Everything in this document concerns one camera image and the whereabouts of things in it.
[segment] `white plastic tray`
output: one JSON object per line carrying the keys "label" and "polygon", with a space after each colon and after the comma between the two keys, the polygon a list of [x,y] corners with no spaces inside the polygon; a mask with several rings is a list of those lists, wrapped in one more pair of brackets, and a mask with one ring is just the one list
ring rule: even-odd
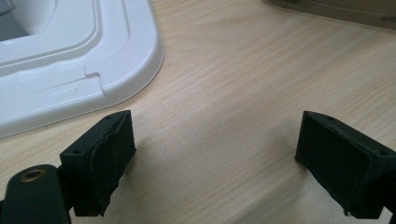
{"label": "white plastic tray", "polygon": [[0,138],[123,102],[163,61],[149,0],[43,2],[20,17],[31,35],[0,42]]}

